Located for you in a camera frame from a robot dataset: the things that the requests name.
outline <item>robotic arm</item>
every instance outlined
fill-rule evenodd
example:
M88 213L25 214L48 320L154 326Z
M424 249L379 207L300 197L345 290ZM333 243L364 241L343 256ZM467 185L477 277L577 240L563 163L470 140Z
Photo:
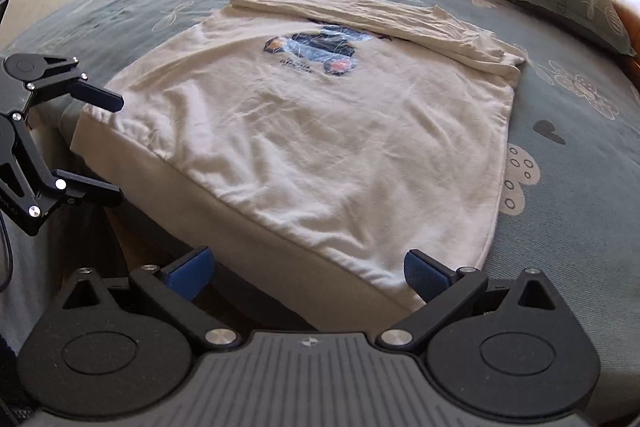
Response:
M81 268L31 332L18 373L28 427L589 427L600 364L540 271L491 280L418 250L427 304L370 343L352 331L241 335L189 301L214 273L199 247L121 279Z
M8 0L0 0L0 22L7 4ZM0 58L0 210L29 235L36 235L61 203L115 206L122 201L121 190L113 185L72 172L49 171L26 126L31 107L63 94L111 112L122 109L120 95L87 80L75 57Z

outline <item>pillow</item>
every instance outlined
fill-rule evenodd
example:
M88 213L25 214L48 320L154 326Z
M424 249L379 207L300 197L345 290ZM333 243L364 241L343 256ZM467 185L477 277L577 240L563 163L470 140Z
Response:
M610 0L513 0L602 46L635 57L629 34Z

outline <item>black cable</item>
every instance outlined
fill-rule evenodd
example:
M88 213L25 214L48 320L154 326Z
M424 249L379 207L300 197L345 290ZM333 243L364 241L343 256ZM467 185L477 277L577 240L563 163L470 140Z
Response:
M2 228L2 237L4 238L4 251L6 252L7 259L7 274L0 284L0 293L7 289L11 282L11 277L14 275L14 252L11 250L11 240L9 240L9 232L6 229L6 223L4 222L4 216L0 212L0 228Z

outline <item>floral pattern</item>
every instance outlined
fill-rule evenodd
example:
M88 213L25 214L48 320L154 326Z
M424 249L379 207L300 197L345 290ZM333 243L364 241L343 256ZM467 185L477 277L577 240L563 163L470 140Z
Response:
M161 30L165 30L167 29L169 26L171 26L175 20L178 17L178 12L184 10L185 8L188 8L189 6L191 6L193 4L193 1L186 1L186 2L181 2L180 4L178 4L178 6L176 6L171 13L169 13L169 15L165 15L164 17L162 17L155 25L153 28L151 28L151 31L153 32L158 32Z
M525 52L529 65L533 67L534 71L536 71L537 76L547 84L551 86L558 84L559 86L564 87L564 89L572 92L575 96L586 99L591 104L591 107L605 118L609 118L609 120L615 120L616 115L620 114L620 110L616 105L598 93L598 89L595 84L593 84L593 82L591 82L582 73L568 71L554 60L549 61L549 67L547 68L546 66L534 62L529 57L526 50L520 46L517 47Z
M479 8L495 8L495 4L487 0L471 0L471 2Z
M600 10L602 13L604 13L605 18L607 19L607 23L609 23L609 27L616 35L621 37L625 34L625 25L622 23L622 20L620 20L620 16L612 6L608 5L605 6L604 9L602 9L600 8L600 6L598 6L598 0L588 0L582 2L587 5L587 18L589 20L593 20L596 15L596 10Z

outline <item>blue bedsheet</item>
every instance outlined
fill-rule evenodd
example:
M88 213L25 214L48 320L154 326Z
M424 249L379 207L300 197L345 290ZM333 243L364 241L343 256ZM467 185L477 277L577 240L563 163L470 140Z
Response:
M3 54L77 56L104 85L228 0L78 0ZM640 405L640 94L596 48L505 0L391 0L432 6L526 49L510 124L510 168L486 271L543 269L593 339L602 378L591 412ZM69 142L81 104L39 109Z

